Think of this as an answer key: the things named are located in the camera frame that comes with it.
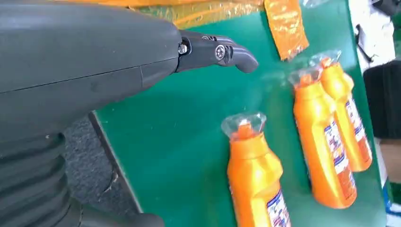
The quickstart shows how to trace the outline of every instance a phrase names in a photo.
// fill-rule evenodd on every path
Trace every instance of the screw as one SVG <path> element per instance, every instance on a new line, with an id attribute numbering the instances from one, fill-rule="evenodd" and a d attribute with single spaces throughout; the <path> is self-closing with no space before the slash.
<path id="1" fill-rule="evenodd" d="M 178 47 L 178 53 L 179 54 L 185 54 L 188 51 L 188 47 L 185 44 L 180 44 Z"/>
<path id="2" fill-rule="evenodd" d="M 219 60 L 219 61 L 222 60 L 224 58 L 225 54 L 226 54 L 226 49 L 224 48 L 224 46 L 218 45 L 216 47 L 216 52 L 215 52 L 217 60 Z"/>

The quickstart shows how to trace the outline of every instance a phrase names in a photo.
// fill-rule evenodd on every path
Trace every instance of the gray carpet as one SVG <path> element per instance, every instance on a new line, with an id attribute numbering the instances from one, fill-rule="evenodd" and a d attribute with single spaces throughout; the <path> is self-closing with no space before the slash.
<path id="1" fill-rule="evenodd" d="M 113 183 L 103 193 L 112 179 L 112 166 L 89 119 L 75 122 L 64 134 L 67 140 L 64 157 L 73 196 L 100 210 L 133 217 L 135 205 L 121 182 Z"/>

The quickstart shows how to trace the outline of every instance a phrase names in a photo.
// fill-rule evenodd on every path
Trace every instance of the green table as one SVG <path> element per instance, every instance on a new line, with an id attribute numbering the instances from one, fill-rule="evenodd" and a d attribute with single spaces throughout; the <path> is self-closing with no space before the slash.
<path id="1" fill-rule="evenodd" d="M 95 113 L 142 211 L 160 215 L 167 227 L 235 227 L 226 177 L 228 138 L 220 124 L 232 114 L 262 111 L 268 117 L 266 139 L 283 164 L 281 185 L 293 226 L 385 226 L 376 160 L 355 174 L 358 198 L 349 209 L 333 210 L 312 197 L 287 81 L 299 62 L 324 50 L 343 51 L 341 64 L 355 81 L 354 98 L 374 146 L 348 1 L 304 9 L 303 15 L 311 45 L 290 63 L 279 61 L 264 13 L 196 27 L 246 46 L 260 67 L 250 75 L 217 66 L 179 73 Z"/>

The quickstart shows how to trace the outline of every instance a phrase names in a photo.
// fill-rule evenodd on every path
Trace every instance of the orange bottle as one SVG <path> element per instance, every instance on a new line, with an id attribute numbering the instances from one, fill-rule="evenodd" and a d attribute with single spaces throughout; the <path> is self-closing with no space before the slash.
<path id="1" fill-rule="evenodd" d="M 227 117 L 222 129 L 230 137 L 228 179 L 239 227 L 290 227 L 279 179 L 280 160 L 263 134 L 262 113 Z"/>
<path id="2" fill-rule="evenodd" d="M 320 65 L 324 90 L 336 103 L 334 117 L 353 172 L 367 170 L 372 164 L 372 151 L 365 128 L 352 98 L 354 82 L 344 73 L 338 59 L 341 51 L 328 51 L 312 57 L 312 65 Z"/>
<path id="3" fill-rule="evenodd" d="M 337 124 L 335 102 L 324 91 L 319 69 L 304 69 L 290 77 L 295 87 L 294 115 L 315 199 L 343 209 L 357 197 Z"/>

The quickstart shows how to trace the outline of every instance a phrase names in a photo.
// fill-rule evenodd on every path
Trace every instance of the yellow plastic sheet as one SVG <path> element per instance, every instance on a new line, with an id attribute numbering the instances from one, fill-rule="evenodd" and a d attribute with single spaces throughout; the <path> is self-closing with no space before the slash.
<path id="1" fill-rule="evenodd" d="M 179 29 L 186 29 L 263 11 L 263 6 L 233 2 L 204 2 L 167 7 L 130 6 L 130 9 L 168 20 Z"/>
<path id="2" fill-rule="evenodd" d="M 264 7 L 281 60 L 290 60 L 309 46 L 298 0 L 265 0 Z"/>
<path id="3" fill-rule="evenodd" d="M 69 0 L 81 2 L 94 2 L 105 5 L 114 6 L 169 6 L 169 5 L 182 5 L 189 3 L 210 2 L 210 0 Z M 233 2 L 233 3 L 246 3 L 256 6 L 263 5 L 263 0 L 221 0 L 220 2 Z"/>

